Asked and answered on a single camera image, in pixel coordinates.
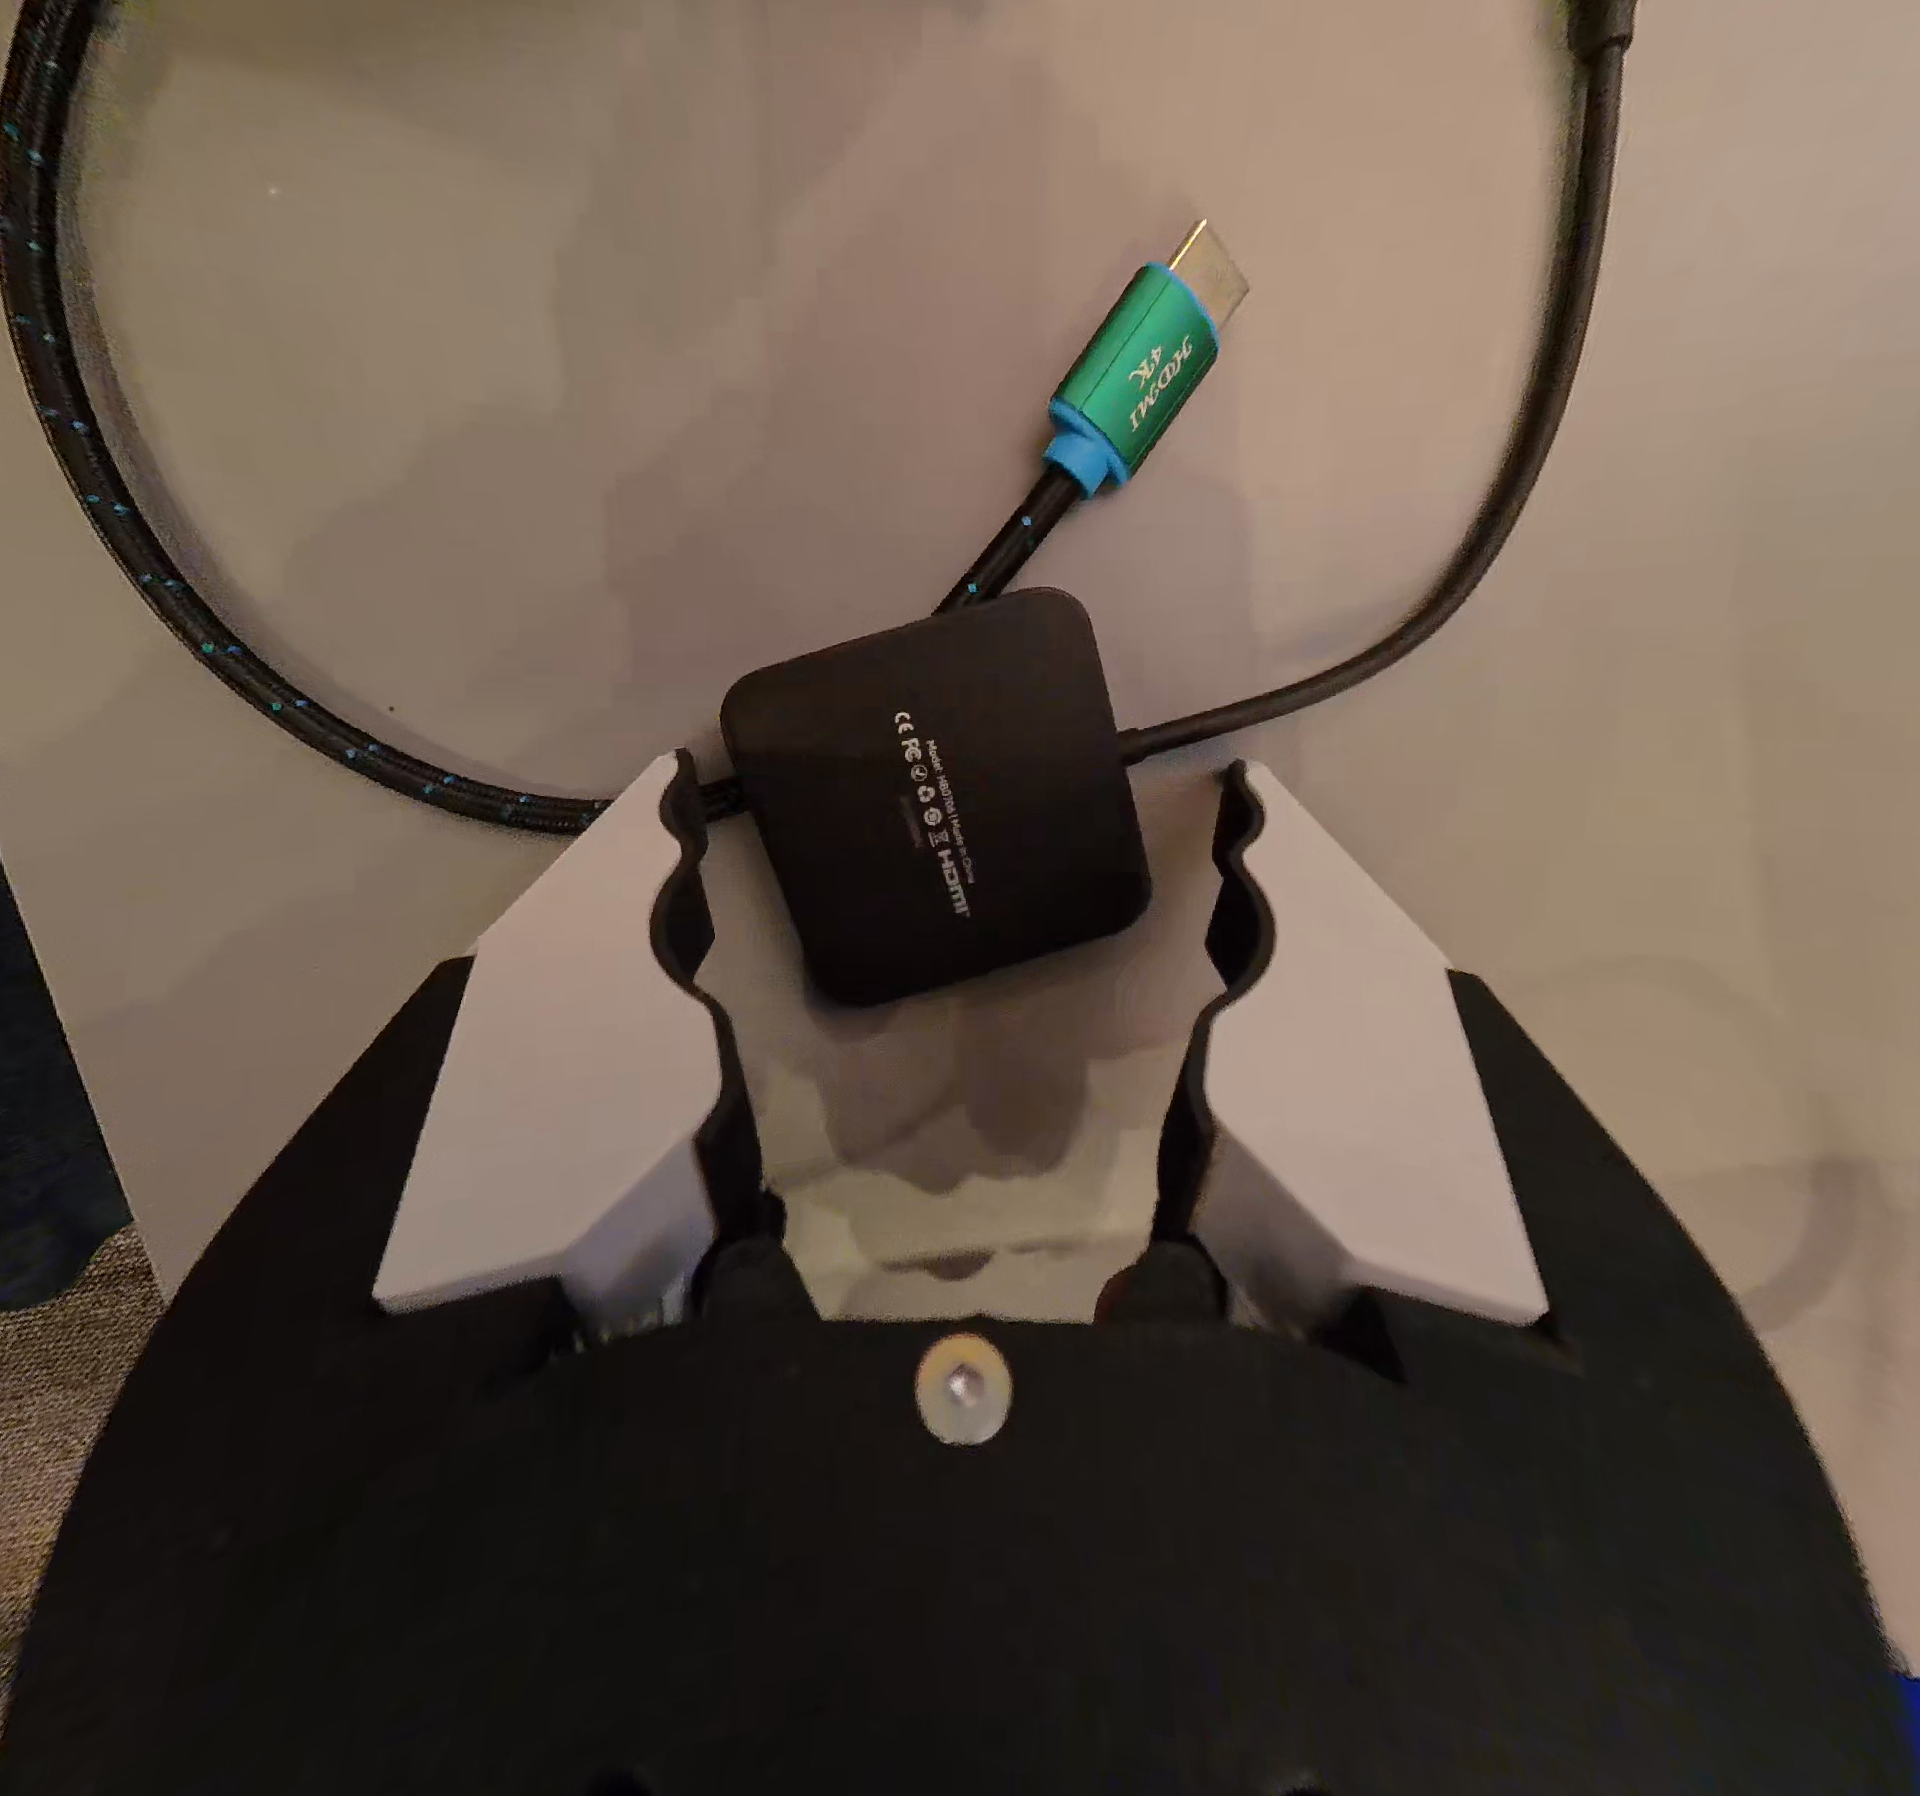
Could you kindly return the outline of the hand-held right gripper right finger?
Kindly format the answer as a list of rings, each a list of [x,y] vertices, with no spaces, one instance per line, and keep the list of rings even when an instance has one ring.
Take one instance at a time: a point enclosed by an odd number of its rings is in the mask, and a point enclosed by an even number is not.
[[[1163,1118],[1156,1236],[1205,1249],[1257,1324],[1365,1292],[1542,1323],[1447,954],[1260,761],[1226,770],[1212,852],[1222,989]]]

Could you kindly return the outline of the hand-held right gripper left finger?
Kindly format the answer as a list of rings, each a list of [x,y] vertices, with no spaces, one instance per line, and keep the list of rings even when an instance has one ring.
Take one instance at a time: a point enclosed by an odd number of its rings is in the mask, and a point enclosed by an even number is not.
[[[482,934],[376,1273],[390,1313],[555,1280],[669,1317],[775,1220],[713,944],[686,753],[651,762]]]

